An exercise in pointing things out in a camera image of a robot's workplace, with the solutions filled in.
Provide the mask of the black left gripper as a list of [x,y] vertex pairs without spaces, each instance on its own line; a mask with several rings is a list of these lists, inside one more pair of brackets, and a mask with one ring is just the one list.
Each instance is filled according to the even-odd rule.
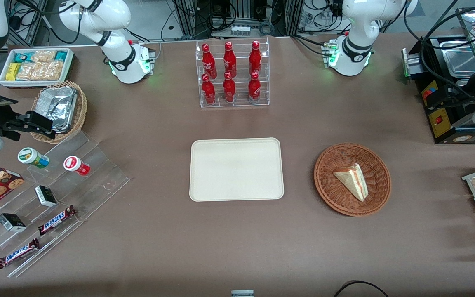
[[447,101],[447,94],[450,101],[447,108],[466,106],[475,104],[475,86],[451,86],[439,87],[438,85],[428,85],[424,88],[424,105],[426,108],[436,108]]

